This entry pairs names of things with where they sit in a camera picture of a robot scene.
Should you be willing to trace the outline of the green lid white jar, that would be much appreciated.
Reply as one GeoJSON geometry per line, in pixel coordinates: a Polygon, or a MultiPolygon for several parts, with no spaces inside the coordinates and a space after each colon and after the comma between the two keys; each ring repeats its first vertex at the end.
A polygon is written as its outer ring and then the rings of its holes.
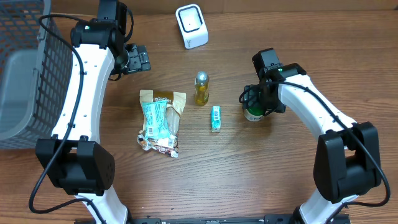
{"type": "Polygon", "coordinates": [[[248,121],[260,121],[264,117],[264,110],[259,107],[248,107],[243,109],[245,118],[248,121]]]}

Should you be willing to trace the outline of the small green tissue packet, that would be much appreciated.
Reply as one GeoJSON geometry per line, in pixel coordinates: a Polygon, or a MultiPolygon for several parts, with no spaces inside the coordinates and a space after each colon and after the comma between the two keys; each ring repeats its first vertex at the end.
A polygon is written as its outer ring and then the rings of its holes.
{"type": "Polygon", "coordinates": [[[213,106],[211,110],[211,132],[218,133],[221,131],[221,107],[213,106]]]}

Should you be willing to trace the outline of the brown Pantree pouch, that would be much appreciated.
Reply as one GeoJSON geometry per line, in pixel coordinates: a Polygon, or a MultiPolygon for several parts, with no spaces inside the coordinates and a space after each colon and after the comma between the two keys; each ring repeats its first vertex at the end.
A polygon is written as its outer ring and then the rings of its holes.
{"type": "Polygon", "coordinates": [[[160,100],[167,101],[166,119],[169,126],[170,136],[176,136],[178,133],[180,117],[186,105],[186,98],[186,93],[175,91],[141,90],[139,92],[141,108],[143,102],[156,102],[160,100]]]}

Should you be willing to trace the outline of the clear bottle with silver cap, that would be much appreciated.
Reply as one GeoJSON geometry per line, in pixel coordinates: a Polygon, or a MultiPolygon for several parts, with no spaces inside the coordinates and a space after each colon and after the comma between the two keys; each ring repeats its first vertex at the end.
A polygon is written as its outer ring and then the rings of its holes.
{"type": "Polygon", "coordinates": [[[209,98],[209,76],[204,71],[199,71],[195,77],[195,103],[206,105],[209,98]]]}

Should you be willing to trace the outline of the brown white wrapper packet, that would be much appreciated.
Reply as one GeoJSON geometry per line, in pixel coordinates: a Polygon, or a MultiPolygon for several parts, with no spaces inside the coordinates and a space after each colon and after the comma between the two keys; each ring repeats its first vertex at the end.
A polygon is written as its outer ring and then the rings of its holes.
{"type": "Polygon", "coordinates": [[[178,136],[171,135],[168,138],[162,139],[152,139],[148,138],[147,140],[144,139],[144,131],[139,131],[137,135],[137,142],[143,150],[155,150],[162,154],[168,155],[173,158],[177,158],[179,154],[178,148],[178,136]]]}

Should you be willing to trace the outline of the light green snack packet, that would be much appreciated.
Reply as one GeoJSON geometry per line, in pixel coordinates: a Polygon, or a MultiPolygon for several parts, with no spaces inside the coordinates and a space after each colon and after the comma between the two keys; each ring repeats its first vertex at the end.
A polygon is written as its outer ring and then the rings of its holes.
{"type": "Polygon", "coordinates": [[[145,139],[163,139],[170,137],[166,119],[167,101],[143,102],[145,116],[145,139]]]}

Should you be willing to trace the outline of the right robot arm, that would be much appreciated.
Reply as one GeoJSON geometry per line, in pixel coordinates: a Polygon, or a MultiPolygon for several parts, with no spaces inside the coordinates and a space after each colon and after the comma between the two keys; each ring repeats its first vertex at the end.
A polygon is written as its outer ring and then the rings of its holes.
{"type": "Polygon", "coordinates": [[[357,123],[333,106],[297,63],[283,65],[273,48],[252,57],[259,83],[247,85],[239,97],[249,121],[260,121],[290,108],[317,140],[313,167],[316,189],[291,215],[265,215],[265,223],[349,223],[340,212],[350,205],[381,207],[357,198],[387,184],[381,169],[379,136],[370,123],[357,123]]]}

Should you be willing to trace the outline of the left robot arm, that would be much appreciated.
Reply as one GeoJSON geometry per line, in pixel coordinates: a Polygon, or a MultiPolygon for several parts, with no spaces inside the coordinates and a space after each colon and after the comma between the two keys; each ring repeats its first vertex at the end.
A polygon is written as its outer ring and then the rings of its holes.
{"type": "Polygon", "coordinates": [[[107,82],[150,69],[146,48],[129,41],[133,26],[131,10],[120,1],[101,1],[95,18],[76,20],[66,43],[73,68],[62,112],[51,136],[35,147],[42,177],[82,202],[94,223],[133,221],[113,187],[114,157],[100,144],[107,82]]]}

